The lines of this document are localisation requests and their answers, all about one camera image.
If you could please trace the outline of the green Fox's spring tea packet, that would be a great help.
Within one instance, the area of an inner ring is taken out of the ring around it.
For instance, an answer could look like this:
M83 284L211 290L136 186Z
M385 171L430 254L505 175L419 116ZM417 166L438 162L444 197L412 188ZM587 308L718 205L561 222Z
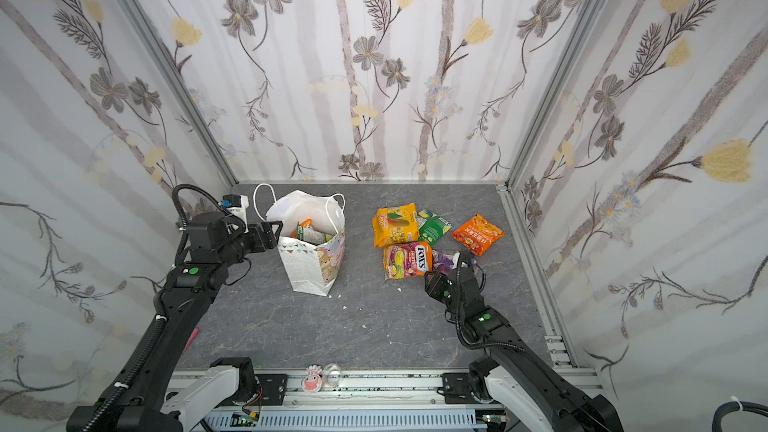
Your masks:
M298 240L317 246L317 245L328 243L333 238L334 238L333 234L319 231L311 225L311 227L304 232L303 239L302 240L298 239Z

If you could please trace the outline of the orange Fox's candy packet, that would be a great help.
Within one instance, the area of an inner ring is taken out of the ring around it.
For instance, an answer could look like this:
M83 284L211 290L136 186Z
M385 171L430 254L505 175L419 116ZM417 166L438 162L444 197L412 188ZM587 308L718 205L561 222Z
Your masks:
M312 220L311 219L306 219L303 222L299 222L297 224L297 227L296 227L294 233L292 234L292 237L302 240L303 237L304 237L304 232L308 228L310 228L311 225L312 225Z
M382 251L387 280L424 276L433 270L433 249L427 241L393 244Z

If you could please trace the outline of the cartoon animal paper bag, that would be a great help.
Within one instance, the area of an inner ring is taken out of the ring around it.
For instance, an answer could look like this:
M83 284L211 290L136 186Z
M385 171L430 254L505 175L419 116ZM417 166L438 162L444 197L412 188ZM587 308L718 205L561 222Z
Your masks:
M277 250L295 292L326 296L341 269L345 253L346 198L341 193L315 196L294 190L279 198L274 187L257 185L251 202L259 219L282 221ZM311 245L292 237L297 224L306 219L322 232L334 235L328 243Z

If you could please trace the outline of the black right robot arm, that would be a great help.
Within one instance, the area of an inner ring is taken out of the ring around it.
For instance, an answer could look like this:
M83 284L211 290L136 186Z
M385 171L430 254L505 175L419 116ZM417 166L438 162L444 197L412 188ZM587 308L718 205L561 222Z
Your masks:
M531 431L621 431L613 404L589 396L545 363L509 321L488 306L470 265L428 272L425 292L446 307L459 342L484 356L469 367L476 401L503 405Z

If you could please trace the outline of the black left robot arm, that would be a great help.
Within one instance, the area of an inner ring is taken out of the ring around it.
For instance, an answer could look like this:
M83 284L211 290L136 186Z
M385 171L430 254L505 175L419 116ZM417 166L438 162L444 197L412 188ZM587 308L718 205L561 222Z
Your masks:
M166 396L192 332L227 285L230 268L275 248L283 228L281 221L247 223L246 213L233 212L232 196L216 202L213 212L189 217L179 197L185 190L211 196L193 184L172 189L182 238L153 298L153 318L113 383L93 405L72 412L69 431L191 431L222 402L250 400L259 392L251 361L226 359L195 385Z

